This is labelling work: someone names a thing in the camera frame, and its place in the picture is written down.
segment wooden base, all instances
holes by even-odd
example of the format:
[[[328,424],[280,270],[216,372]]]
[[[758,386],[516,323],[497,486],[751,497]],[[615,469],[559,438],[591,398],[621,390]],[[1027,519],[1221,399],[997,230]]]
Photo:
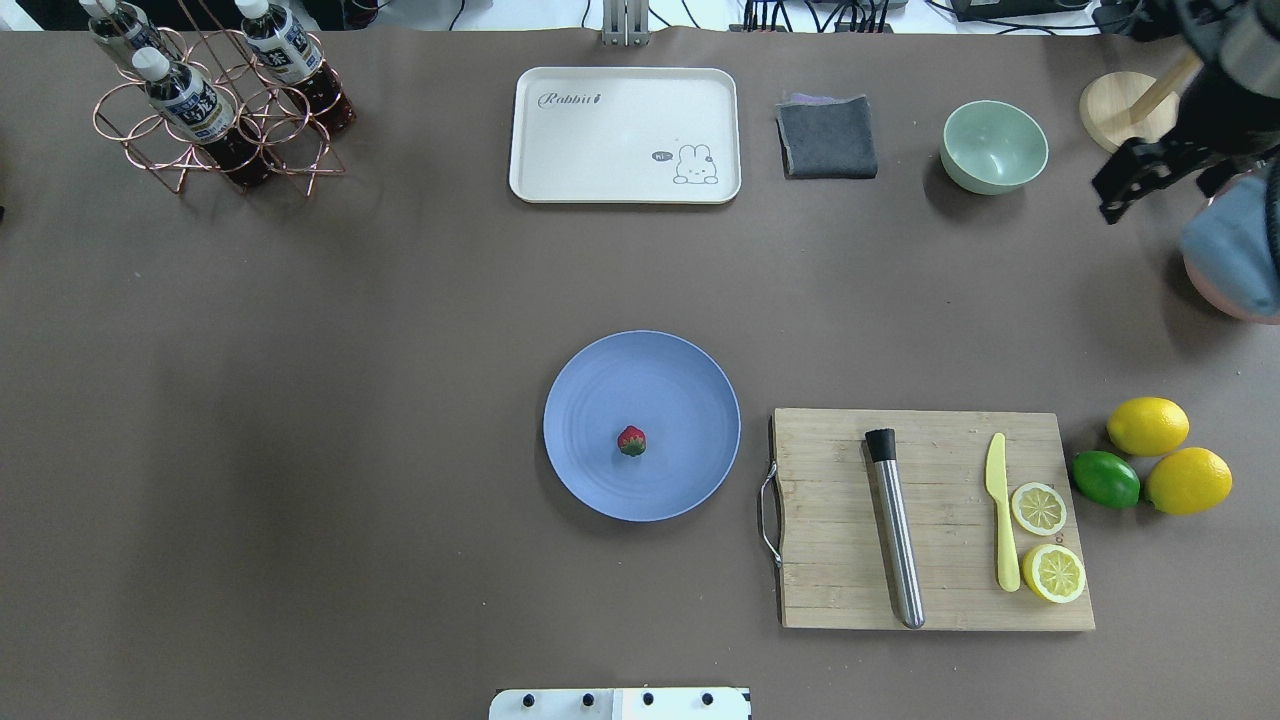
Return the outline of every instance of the wooden base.
[[[1135,105],[1156,85],[1142,73],[1111,73],[1089,83],[1080,94],[1080,122],[1094,142],[1115,152],[1130,137],[1157,140],[1178,120],[1178,94],[1170,92],[1146,117],[1138,118]]]

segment yellow plastic knife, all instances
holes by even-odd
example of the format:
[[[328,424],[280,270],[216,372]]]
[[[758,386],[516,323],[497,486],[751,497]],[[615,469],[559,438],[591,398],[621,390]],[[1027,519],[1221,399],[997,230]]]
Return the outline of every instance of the yellow plastic knife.
[[[1016,592],[1018,548],[1014,547],[1014,523],[1009,515],[1009,477],[1005,475],[1005,433],[991,437],[987,450],[987,495],[996,501],[996,580],[1007,592]]]

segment brown table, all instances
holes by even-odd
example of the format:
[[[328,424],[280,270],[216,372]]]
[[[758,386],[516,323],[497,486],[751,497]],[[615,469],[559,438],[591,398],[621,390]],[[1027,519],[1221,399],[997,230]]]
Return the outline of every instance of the brown table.
[[[0,33],[0,715],[484,717],[511,687],[737,684],[755,717],[1270,717],[1280,664],[1280,336],[1201,300],[1192,183],[1116,227],[1076,99],[1176,42],[663,31],[325,37],[361,118],[301,201],[180,199],[88,126],[79,33]],[[530,206],[506,172],[535,65],[719,67],[744,184],[714,208]],[[874,181],[787,181],[773,104],[865,92]],[[979,199],[950,109],[1012,101],[1052,147]],[[616,331],[724,368],[742,445],[673,520],[579,503],[543,450],[561,366]],[[755,527],[778,406],[1059,415],[1181,402],[1233,466],[1204,515],[1079,523],[1097,630],[780,626]]]

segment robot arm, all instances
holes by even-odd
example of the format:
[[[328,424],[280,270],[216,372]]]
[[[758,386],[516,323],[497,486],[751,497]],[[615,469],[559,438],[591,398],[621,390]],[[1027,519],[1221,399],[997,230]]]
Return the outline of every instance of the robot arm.
[[[1197,182],[1212,195],[1280,151],[1280,0],[1161,0],[1147,17],[1165,27],[1176,20],[1204,67],[1183,94],[1171,131],[1155,142],[1126,140],[1094,176],[1110,224],[1190,173],[1206,170]]]

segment rabbit print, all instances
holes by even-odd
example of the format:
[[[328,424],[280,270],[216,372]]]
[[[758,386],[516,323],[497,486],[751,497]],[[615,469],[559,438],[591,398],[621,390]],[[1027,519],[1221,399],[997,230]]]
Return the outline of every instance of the rabbit print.
[[[716,161],[712,160],[712,149],[705,145],[680,146],[680,161],[676,163],[676,184],[716,184]]]

